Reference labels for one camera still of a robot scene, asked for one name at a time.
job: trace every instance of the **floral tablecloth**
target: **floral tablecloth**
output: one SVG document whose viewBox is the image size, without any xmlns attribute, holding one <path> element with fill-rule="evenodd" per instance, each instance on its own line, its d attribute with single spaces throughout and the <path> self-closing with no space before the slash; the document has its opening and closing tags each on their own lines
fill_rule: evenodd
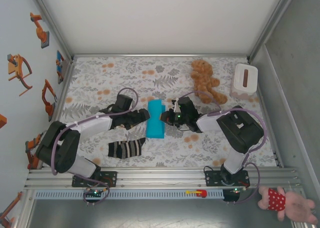
<svg viewBox="0 0 320 228">
<path fill-rule="evenodd" d="M 134 88 L 139 94 L 137 109 L 147 108 L 148 100 L 161 99 L 166 109 L 172 107 L 171 99 L 192 91 L 194 82 L 190 77 L 193 57 L 79 57 L 65 99 L 61 122 L 81 120 L 116 101 L 123 87 Z M 240 100 L 230 97 L 230 85 L 234 68 L 247 63 L 246 57 L 203 58 L 213 66 L 213 75 L 220 79 L 216 90 L 228 96 L 222 109 L 235 105 L 253 110 L 262 116 L 259 99 Z M 124 92 L 131 97 L 130 91 Z M 190 95 L 200 113 L 207 113 L 214 104 L 203 104 Z M 203 167 L 220 166 L 227 158 L 230 145 L 222 131 L 201 134 L 181 132 L 165 125 L 164 139 L 147 139 L 142 146 L 142 156 L 127 159 L 108 157 L 108 143 L 134 140 L 146 136 L 146 123 L 131 130 L 118 127 L 102 132 L 83 141 L 78 154 L 96 164 L 106 166 L 136 167 Z M 251 154 L 250 161 L 259 166 L 276 166 L 274 154 L 267 139 L 260 150 Z"/>
</svg>

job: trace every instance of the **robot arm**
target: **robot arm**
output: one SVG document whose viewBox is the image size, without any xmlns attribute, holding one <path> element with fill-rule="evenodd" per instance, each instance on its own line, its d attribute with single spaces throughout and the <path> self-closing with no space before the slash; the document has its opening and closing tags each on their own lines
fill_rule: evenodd
<svg viewBox="0 0 320 228">
<path fill-rule="evenodd" d="M 85 178 L 97 179 L 100 167 L 77 155 L 78 145 L 83 140 L 103 131 L 123 125 L 127 129 L 150 118 L 146 109 L 130 111 L 132 98 L 118 94 L 112 109 L 103 109 L 95 115 L 79 121 L 63 124 L 53 122 L 43 137 L 36 156 L 48 165 L 52 165 L 52 153 L 55 140 L 59 138 L 54 152 L 54 168 L 58 173 L 69 172 Z"/>
<path fill-rule="evenodd" d="M 250 148 L 257 144 L 264 134 L 263 128 L 245 111 L 231 111 L 216 116 L 200 117 L 197 126 L 202 132 L 222 130 L 230 143 L 228 158 L 221 166 L 221 177 L 226 184 L 232 184 L 242 171 Z"/>
<path fill-rule="evenodd" d="M 248 112 L 252 111 L 246 112 L 241 106 L 235 106 L 226 112 L 203 115 L 198 113 L 189 97 L 173 100 L 172 104 L 174 109 L 161 115 L 164 123 L 177 128 L 186 124 L 190 131 L 196 133 L 222 130 L 232 149 L 221 166 L 221 177 L 226 184 L 234 183 L 243 169 L 250 148 L 266 135 L 264 129 L 249 115 Z"/>
</svg>

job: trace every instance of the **pink toy with red polka dots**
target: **pink toy with red polka dots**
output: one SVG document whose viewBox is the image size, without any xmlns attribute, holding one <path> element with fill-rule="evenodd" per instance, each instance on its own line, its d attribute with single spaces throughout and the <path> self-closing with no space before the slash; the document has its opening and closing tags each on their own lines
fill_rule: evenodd
<svg viewBox="0 0 320 228">
<path fill-rule="evenodd" d="M 259 188 L 262 199 L 258 202 L 261 209 L 278 211 L 278 219 L 283 221 L 285 215 L 295 222 L 317 224 L 318 219 L 311 213 L 315 208 L 313 200 L 305 199 L 293 191 L 285 193 L 281 187 L 277 191 L 265 186 Z"/>
</svg>

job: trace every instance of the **striped sock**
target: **striped sock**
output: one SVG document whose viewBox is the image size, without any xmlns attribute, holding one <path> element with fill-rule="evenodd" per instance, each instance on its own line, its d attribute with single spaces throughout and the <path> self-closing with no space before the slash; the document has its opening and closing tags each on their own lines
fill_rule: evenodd
<svg viewBox="0 0 320 228">
<path fill-rule="evenodd" d="M 141 147 L 146 141 L 146 138 L 130 140 L 130 141 L 116 141 L 109 143 L 109 157 L 126 159 L 133 156 L 141 155 Z"/>
</svg>

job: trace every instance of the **aluminum frame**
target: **aluminum frame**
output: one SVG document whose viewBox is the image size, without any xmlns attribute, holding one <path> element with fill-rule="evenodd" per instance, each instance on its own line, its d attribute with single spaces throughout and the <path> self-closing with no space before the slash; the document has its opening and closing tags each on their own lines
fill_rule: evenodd
<svg viewBox="0 0 320 228">
<path fill-rule="evenodd" d="M 258 38 L 255 46 L 250 53 L 250 61 L 253 60 L 257 54 L 259 48 L 264 44 L 273 28 L 276 26 L 278 20 L 281 18 L 282 14 L 289 6 L 291 0 L 279 0 L 274 12 L 269 18 L 265 28 L 263 29 L 260 37 Z M 59 31 L 58 27 L 55 25 L 55 21 L 50 15 L 50 11 L 46 7 L 44 0 L 34 0 L 40 9 L 41 15 L 46 21 L 49 29 L 57 38 L 59 44 L 61 45 L 63 51 L 68 55 L 69 58 L 73 57 L 72 50 L 64 41 L 63 35 Z M 239 55 L 213 55 L 213 54 L 147 54 L 147 55 L 128 55 L 128 54 L 115 54 L 115 55 L 76 55 L 77 57 L 92 57 L 92 56 L 197 56 L 197 57 L 226 57 L 226 56 L 239 56 Z M 68 73 L 63 85 L 63 91 L 59 99 L 58 106 L 56 108 L 56 113 L 54 115 L 54 120 L 60 118 L 61 111 L 63 108 L 63 101 L 65 100 L 69 83 L 72 77 L 74 65 L 69 67 Z M 270 121 L 268 119 L 266 110 L 264 110 L 265 122 L 268 125 L 270 131 Z M 103 168 L 102 170 L 115 170 L 118 172 L 118 182 L 116 189 L 146 189 L 146 188 L 199 188 L 206 187 L 206 181 L 204 178 L 203 170 L 201 168 Z M 257 172 L 254 168 L 247 167 L 246 170 L 249 172 L 251 183 L 257 183 Z M 301 182 L 298 173 L 291 168 L 279 168 L 279 167 L 261 167 L 261 184 L 268 186 L 281 185 L 285 189 L 300 192 L 304 195 L 304 190 L 301 186 Z M 23 207 L 21 209 L 21 214 L 19 219 L 16 219 L 13 227 L 27 227 L 30 216 L 32 215 L 32 207 L 34 205 L 35 190 L 37 189 L 73 189 L 71 187 L 71 174 L 59 174 L 57 176 L 52 176 L 51 170 L 49 168 L 43 168 L 42 170 L 31 170 L 29 172 L 27 181 L 25 183 L 24 198 L 22 200 Z M 293 227 L 314 227 L 313 225 L 308 225 L 306 223 L 296 223 L 292 222 Z"/>
</svg>

